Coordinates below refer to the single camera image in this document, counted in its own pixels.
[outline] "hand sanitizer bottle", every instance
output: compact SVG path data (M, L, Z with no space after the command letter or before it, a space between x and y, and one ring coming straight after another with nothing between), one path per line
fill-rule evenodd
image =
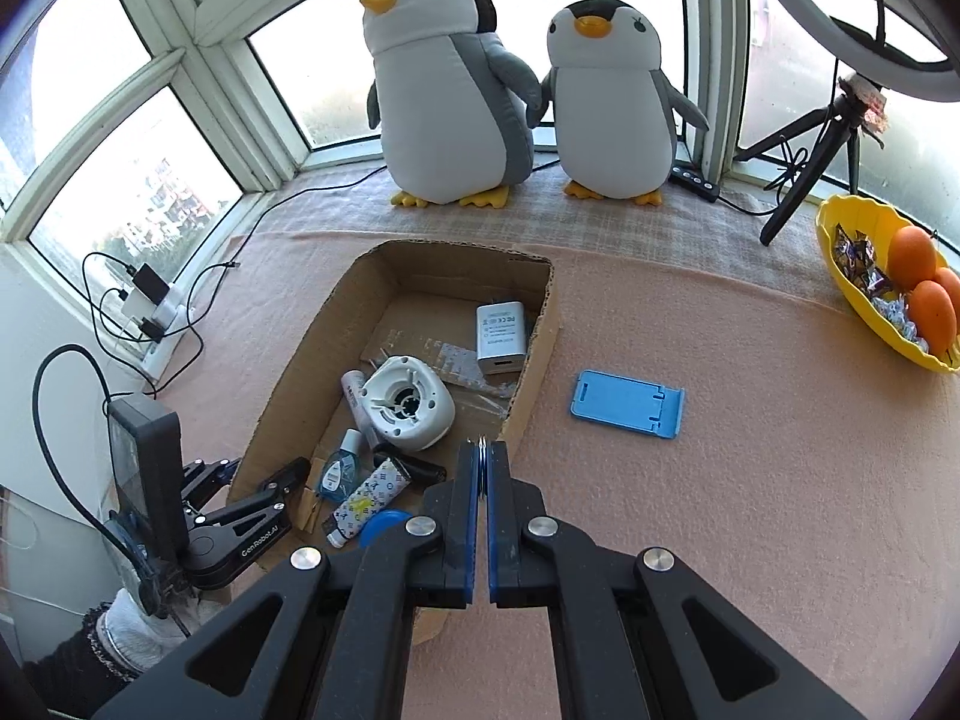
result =
M360 451L363 436L347 430L340 448L330 455L317 482L316 493L333 503L341 504L360 484Z

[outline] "white round plastic housing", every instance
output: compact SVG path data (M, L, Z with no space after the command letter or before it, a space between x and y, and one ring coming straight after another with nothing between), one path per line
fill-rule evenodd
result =
M360 404L388 442L411 452L435 445L453 424L453 398L429 365L390 357L360 391Z

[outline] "white penguin belly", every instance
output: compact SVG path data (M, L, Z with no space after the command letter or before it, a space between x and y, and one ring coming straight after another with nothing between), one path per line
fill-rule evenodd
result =
M448 37L386 50L373 68L383 156L400 189L448 203L500 184L507 148Z
M570 178L608 197L664 183L674 155L649 73L560 68L556 84L557 151Z

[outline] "silver bolt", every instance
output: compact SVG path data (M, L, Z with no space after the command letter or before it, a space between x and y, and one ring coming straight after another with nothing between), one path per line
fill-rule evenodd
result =
M559 525L553 517L534 517L527 523L527 530L534 536L549 538L557 533Z
M323 560L323 552L316 547L301 547L290 556L290 565L301 571L316 568Z
M652 547L643 553L643 564L651 571L669 571L673 568L673 553L663 547Z
M411 536L429 536L437 530L433 517L411 517L407 520L407 533Z

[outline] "yellow fruit basket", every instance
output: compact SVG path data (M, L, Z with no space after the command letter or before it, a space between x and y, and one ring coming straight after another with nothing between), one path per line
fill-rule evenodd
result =
M886 343L893 346L907 360L922 365L938 373L956 373L960 370L960 344L953 342L942 358L934 357L932 354L925 354L915 343L910 343L906 338L896 331L885 317L872 307L867 296L861 293L850 281L847 280L837 264L833 261L833 231L836 225L840 224L843 230L853 237L859 230L866 235L873 243L875 252L877 252L877 264L880 269L886 269L887 250L890 247L890 239L896 230L906 227L910 224L892 206L878 203L867 197L858 197L853 194L834 194L829 200L820 204L820 210L817 212L817 240L820 242L820 252L824 255L824 261L833 280L837 283L844 297L850 302L853 309L860 314L861 319L870 325L872 331L883 338ZM945 268L947 261L943 255L937 252L938 268Z

